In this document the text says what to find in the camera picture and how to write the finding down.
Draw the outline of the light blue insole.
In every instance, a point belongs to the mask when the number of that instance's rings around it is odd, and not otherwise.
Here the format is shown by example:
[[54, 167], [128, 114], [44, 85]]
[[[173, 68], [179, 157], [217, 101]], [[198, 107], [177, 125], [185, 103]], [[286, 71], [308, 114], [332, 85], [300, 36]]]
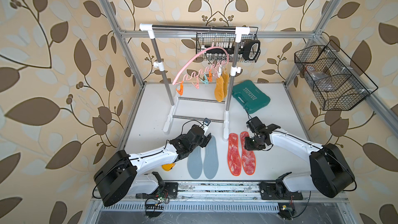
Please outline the light blue insole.
[[217, 152], [217, 140], [211, 137], [209, 143], [205, 147], [205, 158], [203, 161], [203, 172], [207, 179], [213, 179], [219, 169], [219, 160]]
[[188, 156], [187, 169], [193, 179], [198, 179], [203, 171], [201, 150], [202, 148], [198, 146]]

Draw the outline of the red insole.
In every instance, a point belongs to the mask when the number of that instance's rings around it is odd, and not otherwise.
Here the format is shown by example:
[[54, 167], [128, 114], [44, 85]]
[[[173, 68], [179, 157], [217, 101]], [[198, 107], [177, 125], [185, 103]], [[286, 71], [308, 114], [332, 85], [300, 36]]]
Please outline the red insole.
[[253, 151], [247, 150], [245, 148], [245, 138], [249, 137], [249, 133], [247, 131], [242, 132], [240, 134], [240, 143], [241, 143], [241, 163], [244, 169], [244, 172], [247, 175], [253, 175], [256, 170], [256, 157]]
[[240, 176], [241, 174], [241, 157], [239, 154], [239, 141], [236, 133], [229, 134], [228, 138], [228, 167], [233, 176]]

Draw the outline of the pink multi-clip hanger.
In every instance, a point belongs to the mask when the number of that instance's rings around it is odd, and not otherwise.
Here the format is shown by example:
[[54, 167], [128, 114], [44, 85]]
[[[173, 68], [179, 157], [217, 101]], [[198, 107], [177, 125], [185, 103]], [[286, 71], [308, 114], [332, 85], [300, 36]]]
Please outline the pink multi-clip hanger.
[[[225, 60], [209, 61], [200, 57], [206, 51], [212, 49], [220, 48], [225, 52], [227, 58]], [[191, 80], [201, 80], [203, 75], [207, 75], [209, 72], [215, 72], [217, 75], [221, 75], [221, 70], [226, 67], [229, 63], [229, 54], [227, 51], [219, 46], [213, 46], [206, 49], [202, 49], [197, 53], [192, 59], [190, 59], [177, 73], [174, 80], [172, 80], [172, 85], [179, 85], [181, 82], [188, 82]]]

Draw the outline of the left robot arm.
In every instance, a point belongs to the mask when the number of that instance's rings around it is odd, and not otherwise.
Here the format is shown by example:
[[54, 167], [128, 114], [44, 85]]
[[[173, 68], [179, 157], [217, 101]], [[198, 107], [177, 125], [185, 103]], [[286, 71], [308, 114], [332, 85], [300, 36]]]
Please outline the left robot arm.
[[165, 183], [159, 173], [152, 170], [183, 160], [198, 147], [206, 147], [212, 138], [211, 134], [206, 135], [209, 125], [209, 119], [194, 124], [186, 134], [166, 141], [158, 149], [133, 154], [117, 151], [93, 177], [103, 205], [112, 206], [127, 195], [159, 195]]

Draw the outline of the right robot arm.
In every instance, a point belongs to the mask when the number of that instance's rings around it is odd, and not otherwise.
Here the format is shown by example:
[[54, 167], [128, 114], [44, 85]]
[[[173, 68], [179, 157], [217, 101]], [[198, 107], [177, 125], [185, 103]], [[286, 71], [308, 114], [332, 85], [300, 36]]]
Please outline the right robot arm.
[[334, 198], [348, 186], [356, 183], [353, 171], [344, 155], [334, 144], [321, 145], [299, 138], [276, 124], [265, 125], [258, 117], [246, 122], [252, 136], [245, 138], [244, 148], [248, 151], [266, 151], [280, 147], [301, 158], [310, 171], [287, 172], [278, 177], [270, 190], [270, 198], [283, 199], [302, 191], [317, 191], [328, 198]]

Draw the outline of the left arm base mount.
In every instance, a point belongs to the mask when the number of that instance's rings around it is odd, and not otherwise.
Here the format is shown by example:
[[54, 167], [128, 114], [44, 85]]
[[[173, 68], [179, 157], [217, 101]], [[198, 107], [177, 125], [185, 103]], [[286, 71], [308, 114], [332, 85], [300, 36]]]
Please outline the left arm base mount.
[[141, 192], [136, 193], [135, 197], [145, 200], [145, 215], [148, 218], [160, 216], [165, 205], [177, 198], [178, 183], [165, 182], [158, 172], [141, 175], [139, 179], [135, 185], [141, 188]]

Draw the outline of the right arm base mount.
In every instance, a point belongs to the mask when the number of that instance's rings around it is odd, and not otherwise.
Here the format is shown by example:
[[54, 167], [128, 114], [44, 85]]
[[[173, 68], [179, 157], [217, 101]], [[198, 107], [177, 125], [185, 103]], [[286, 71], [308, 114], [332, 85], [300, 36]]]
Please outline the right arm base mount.
[[278, 177], [274, 182], [262, 181], [259, 183], [260, 195], [262, 200], [303, 200], [300, 192], [290, 192], [283, 184], [283, 179], [291, 174], [285, 173]]

